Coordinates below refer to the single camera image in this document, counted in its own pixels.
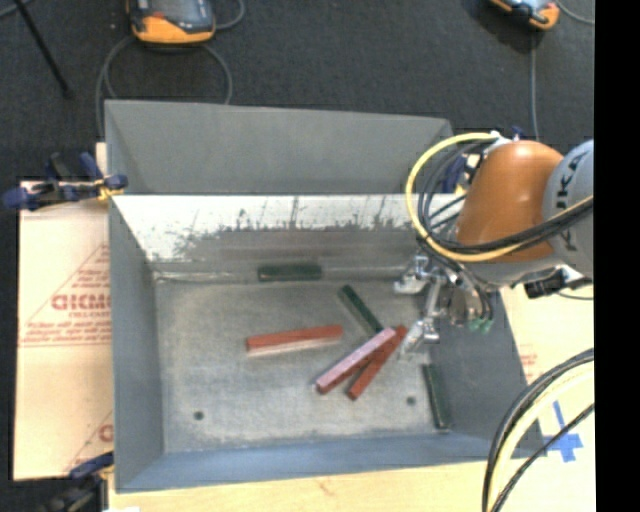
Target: blue clamp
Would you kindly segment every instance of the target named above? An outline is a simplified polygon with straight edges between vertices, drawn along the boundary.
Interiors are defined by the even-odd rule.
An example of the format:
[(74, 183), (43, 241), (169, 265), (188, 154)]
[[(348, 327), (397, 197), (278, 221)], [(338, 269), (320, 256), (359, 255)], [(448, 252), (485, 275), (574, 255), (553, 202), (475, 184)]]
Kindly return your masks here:
[(84, 199), (104, 200), (111, 195), (122, 193), (129, 184), (129, 180), (123, 174), (105, 177), (96, 160), (88, 152), (81, 153), (79, 160), (82, 173), (73, 176), (60, 154), (52, 154), (44, 168), (45, 180), (30, 190), (26, 187), (7, 190), (2, 195), (4, 207), (11, 210), (34, 211), (54, 204)]

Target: black wire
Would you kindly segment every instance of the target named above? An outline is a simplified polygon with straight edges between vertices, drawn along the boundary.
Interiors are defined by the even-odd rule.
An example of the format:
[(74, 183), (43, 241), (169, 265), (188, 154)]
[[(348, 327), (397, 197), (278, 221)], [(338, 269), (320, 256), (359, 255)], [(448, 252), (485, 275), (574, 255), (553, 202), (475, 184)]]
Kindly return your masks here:
[[(474, 151), (477, 151), (478, 149), (484, 148), (485, 146), (488, 146), (493, 142), (495, 142), (495, 140), (473, 142), (473, 143), (466, 144), (462, 148), (460, 148), (458, 151), (450, 155), (432, 172), (427, 173), (423, 186), (418, 195), (418, 219), (420, 220), (420, 224), (422, 224), (422, 226), (426, 229), (427, 232), (430, 232), (432, 229), (428, 214), (429, 214), (429, 209), (431, 207), (431, 201), (433, 200), (433, 196), (436, 194), (436, 189), (440, 184), (437, 180), (440, 178), (442, 174), (444, 174), (448, 170), (448, 168), (453, 164), (453, 162), (455, 162), (462, 155), (464, 155), (465, 153), (472, 153)], [(453, 204), (455, 203), (452, 201), (451, 204), (447, 206), (447, 208), (453, 206)]]
[(496, 501), (493, 503), (490, 512), (500, 512), (502, 507), (507, 501), (507, 498), (515, 488), (516, 484), (520, 481), (525, 471), (529, 469), (529, 467), (547, 452), (550, 446), (552, 446), (555, 442), (557, 442), (563, 435), (567, 432), (575, 428), (582, 421), (584, 421), (593, 411), (595, 410), (595, 403), (592, 403), (588, 407), (586, 407), (580, 414), (578, 414), (575, 418), (573, 418), (569, 423), (567, 423), (564, 427), (562, 427), (556, 435), (554, 435), (549, 441), (547, 441), (541, 448), (535, 451), (513, 474), (513, 476), (506, 483), (504, 488), (498, 494)]
[(242, 19), (244, 18), (244, 15), (247, 12), (247, 7), (246, 7), (246, 5), (244, 3), (244, 0), (236, 0), (236, 1), (238, 3), (239, 8), (240, 8), (240, 11), (239, 11), (238, 15), (234, 19), (232, 19), (231, 21), (228, 21), (227, 23), (222, 23), (220, 25), (218, 25), (216, 23), (216, 26), (215, 26), (216, 32), (221, 32), (223, 30), (232, 29), (238, 23), (240, 23), (242, 21)]
[(543, 393), (553, 382), (568, 371), (594, 361), (594, 359), (595, 352), (593, 348), (587, 349), (576, 356), (567, 359), (563, 363), (560, 363), (543, 373), (534, 382), (527, 386), (512, 403), (511, 407), (500, 422), (500, 426), (496, 430), (489, 450), (489, 455), (487, 457), (487, 468), (485, 470), (484, 483), (482, 487), (483, 511), (488, 510), (489, 487), (491, 486), (491, 481), (493, 479), (496, 460), (503, 448), (505, 440), (513, 430), (515, 424), (520, 420), (524, 412), (540, 396), (540, 394)]
[(568, 293), (556, 292), (556, 295), (563, 299), (571, 300), (595, 300), (595, 297), (580, 297), (579, 295), (569, 295)]
[[(27, 4), (31, 3), (31, 0), (21, 0), (21, 1), (22, 1), (23, 5), (27, 5)], [(5, 7), (4, 9), (2, 9), (0, 11), (0, 18), (4, 18), (5, 16), (13, 14), (17, 10), (18, 10), (18, 7), (15, 4), (12, 5), (12, 6), (9, 6), (9, 7)]]
[(431, 238), (444, 248), (457, 251), (461, 254), (482, 253), (496, 249), (503, 249), (514, 244), (519, 244), (519, 247), (515, 250), (521, 251), (548, 240), (561, 231), (564, 231), (579, 222), (593, 210), (593, 204), (594, 199), (591, 197), (586, 200), (584, 204), (575, 208), (575, 210), (563, 212), (556, 218), (546, 220), (531, 228), (482, 244), (462, 245), (459, 242), (452, 242), (437, 236), (431, 236)]
[[(111, 84), (111, 78), (109, 69), (111, 67), (111, 63), (113, 60), (136, 40), (136, 37), (133, 35), (128, 35), (122, 38), (118, 43), (116, 43), (113, 48), (109, 51), (107, 58), (105, 59), (102, 68), (100, 69), (100, 73), (98, 75), (98, 80), (96, 82), (95, 89), (95, 109), (96, 109), (96, 123), (98, 125), (98, 135), (100, 138), (104, 138), (104, 119), (102, 114), (102, 88), (105, 87), (107, 89), (107, 93), (113, 99), (118, 98), (118, 94), (113, 88)], [(224, 104), (228, 105), (231, 102), (231, 98), (233, 96), (233, 76), (231, 75), (231, 71), (229, 70), (229, 66), (226, 61), (222, 58), (222, 56), (216, 52), (213, 48), (211, 48), (207, 44), (200, 45), (195, 48), (203, 48), (207, 53), (209, 53), (222, 67), (222, 70), (225, 74), (225, 80), (227, 82), (227, 93), (224, 99)]]

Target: wooden block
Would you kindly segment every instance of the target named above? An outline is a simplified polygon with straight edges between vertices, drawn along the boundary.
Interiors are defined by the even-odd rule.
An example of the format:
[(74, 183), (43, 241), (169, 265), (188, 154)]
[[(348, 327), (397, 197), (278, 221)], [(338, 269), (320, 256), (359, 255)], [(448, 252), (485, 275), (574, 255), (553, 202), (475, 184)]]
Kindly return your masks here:
[(342, 326), (337, 324), (260, 334), (247, 338), (247, 355), (265, 355), (325, 346), (340, 341), (342, 334)]
[(338, 297), (370, 336), (384, 329), (384, 325), (380, 323), (351, 286), (345, 285), (340, 288)]
[(380, 347), (389, 343), (396, 335), (391, 327), (383, 329), (369, 341), (358, 347), (339, 363), (316, 379), (316, 390), (325, 394), (364, 367)]
[(347, 396), (351, 400), (357, 400), (364, 390), (367, 388), (371, 381), (375, 378), (378, 372), (382, 369), (382, 366), (387, 362), (387, 359), (391, 357), (391, 354), (400, 346), (402, 340), (407, 335), (407, 328), (404, 325), (396, 327), (396, 335), (385, 345), (380, 347), (374, 354), (373, 358), (367, 366), (365, 366), (362, 373), (358, 376), (355, 382), (351, 385), (347, 391)]

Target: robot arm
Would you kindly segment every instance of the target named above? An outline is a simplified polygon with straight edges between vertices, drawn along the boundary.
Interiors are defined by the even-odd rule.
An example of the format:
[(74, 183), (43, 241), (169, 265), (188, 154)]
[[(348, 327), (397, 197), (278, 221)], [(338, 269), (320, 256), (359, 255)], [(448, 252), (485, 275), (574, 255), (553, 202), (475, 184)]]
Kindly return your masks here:
[[(462, 144), (434, 165), (436, 155)], [(593, 282), (593, 152), (593, 141), (562, 156), (539, 142), (465, 134), (416, 162), (405, 192), (420, 250), (394, 287), (406, 294), (427, 288), (409, 345), (437, 339), (438, 317), (488, 330), (488, 295), (503, 286), (523, 284), (535, 298)], [(434, 210), (434, 194), (460, 161), (467, 177), (451, 208)]]

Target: cable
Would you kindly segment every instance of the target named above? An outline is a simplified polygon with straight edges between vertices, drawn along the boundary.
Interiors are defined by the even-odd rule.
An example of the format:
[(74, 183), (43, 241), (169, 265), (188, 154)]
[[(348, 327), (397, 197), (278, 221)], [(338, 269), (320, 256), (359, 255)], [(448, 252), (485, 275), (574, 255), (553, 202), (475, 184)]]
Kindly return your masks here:
[(529, 90), (531, 94), (529, 106), (531, 110), (531, 126), (533, 128), (533, 136), (536, 140), (540, 140), (540, 133), (538, 132), (538, 100), (536, 98), (536, 34), (531, 34), (531, 50), (530, 50), (530, 64), (529, 64)]
[[(22, 1), (23, 5), (27, 5), (27, 4), (31, 3), (31, 0), (21, 0), (21, 1)], [(9, 6), (9, 7), (5, 7), (4, 9), (0, 10), (0, 18), (8, 16), (9, 14), (13, 14), (17, 10), (18, 10), (18, 8), (15, 5), (12, 5), (12, 6)]]
[(560, 377), (567, 372), (578, 368), (584, 364), (590, 363), (595, 360), (595, 352), (593, 348), (585, 350), (576, 356), (567, 359), (563, 363), (551, 368), (543, 373), (534, 382), (532, 382), (527, 388), (525, 388), (516, 400), (512, 403), (509, 410), (503, 417), (500, 426), (496, 430), (489, 455), (487, 457), (487, 468), (485, 471), (483, 489), (482, 489), (482, 510), (489, 510), (489, 498), (492, 494), (493, 488), (493, 476), (495, 473), (496, 465), (507, 438), (514, 430), (518, 422), (521, 421), (527, 409), (531, 408), (534, 402), (539, 399), (544, 393), (550, 389), (550, 386), (554, 384)]
[[(107, 54), (107, 57), (100, 69), (100, 73), (98, 74), (98, 80), (96, 81), (95, 88), (95, 110), (96, 110), (96, 123), (98, 125), (98, 136), (100, 138), (104, 138), (104, 119), (102, 114), (102, 89), (105, 87), (107, 89), (107, 93), (111, 98), (118, 98), (118, 94), (114, 90), (111, 84), (110, 78), (110, 67), (113, 60), (136, 40), (135, 36), (128, 35), (122, 38), (118, 43), (116, 43), (113, 48)], [(231, 71), (229, 70), (229, 66), (226, 61), (222, 58), (222, 56), (216, 52), (213, 48), (211, 48), (207, 44), (200, 45), (195, 48), (203, 48), (209, 55), (211, 55), (222, 67), (222, 70), (225, 74), (225, 80), (227, 82), (227, 93), (224, 99), (224, 104), (228, 105), (231, 102), (231, 97), (233, 96), (233, 77), (231, 75)]]
[(492, 479), (489, 483), (490, 485), (488, 489), (489, 502), (494, 501), (494, 497), (497, 495), (495, 489), (499, 488), (499, 486), (494, 483), (495, 480), (497, 480), (497, 477), (504, 471), (504, 467), (511, 460), (511, 455), (522, 439), (522, 436), (531, 427), (536, 418), (539, 417), (540, 412), (547, 409), (558, 399), (558, 397), (562, 396), (571, 388), (581, 384), (586, 379), (593, 377), (593, 370), (589, 371), (589, 369), (574, 370), (574, 374), (566, 377), (565, 380), (560, 380), (559, 377), (558, 380), (551, 383), (548, 389), (545, 389), (544, 392), (541, 393), (540, 397), (537, 398), (518, 418), (517, 423), (512, 429), (510, 429), (496, 456), (492, 471)]
[(579, 21), (580, 23), (585, 23), (587, 25), (594, 25), (596, 24), (596, 20), (595, 18), (590, 19), (590, 18), (584, 18), (572, 11), (570, 11), (569, 9), (567, 9), (564, 4), (562, 2), (560, 2), (560, 0), (555, 0), (556, 4), (558, 5), (558, 7), (560, 8), (560, 10), (562, 12), (564, 12), (567, 16), (569, 16), (570, 18), (573, 18), (576, 21)]
[(564, 427), (562, 427), (549, 441), (547, 441), (541, 448), (539, 448), (536, 452), (533, 453), (513, 474), (513, 476), (509, 479), (506, 485), (503, 487), (502, 491), (498, 494), (496, 501), (493, 503), (490, 512), (500, 512), (502, 507), (504, 506), (509, 494), (515, 488), (516, 484), (522, 478), (525, 471), (529, 469), (529, 467), (538, 459), (540, 456), (547, 452), (547, 450), (556, 443), (562, 436), (564, 436), (567, 432), (574, 429), (578, 426), (582, 421), (584, 421), (593, 411), (595, 410), (595, 403), (587, 406), (580, 414), (578, 414), (575, 418), (573, 418), (569, 423), (567, 423)]
[(217, 32), (221, 32), (223, 30), (229, 30), (233, 27), (235, 27), (238, 23), (240, 23), (242, 21), (242, 19), (244, 18), (244, 15), (247, 12), (247, 7), (244, 3), (244, 0), (236, 0), (238, 3), (238, 6), (240, 8), (240, 11), (238, 13), (238, 15), (232, 19), (231, 21), (227, 22), (227, 23), (223, 23), (223, 24), (216, 24), (215, 30)]
[(96, 110), (96, 124), (98, 127), (98, 136), (103, 139), (104, 138), (104, 119), (102, 116), (102, 85), (105, 80), (108, 81), (109, 75), (109, 67), (111, 66), (111, 62), (115, 57), (127, 46), (135, 41), (135, 37), (133, 35), (128, 35), (118, 41), (113, 48), (107, 54), (107, 58), (104, 61), (104, 64), (100, 68), (100, 73), (98, 74), (98, 80), (96, 81), (95, 88), (95, 110)]
[(563, 299), (571, 300), (595, 300), (595, 297), (581, 297), (580, 295), (569, 295), (568, 293), (556, 292), (556, 295)]

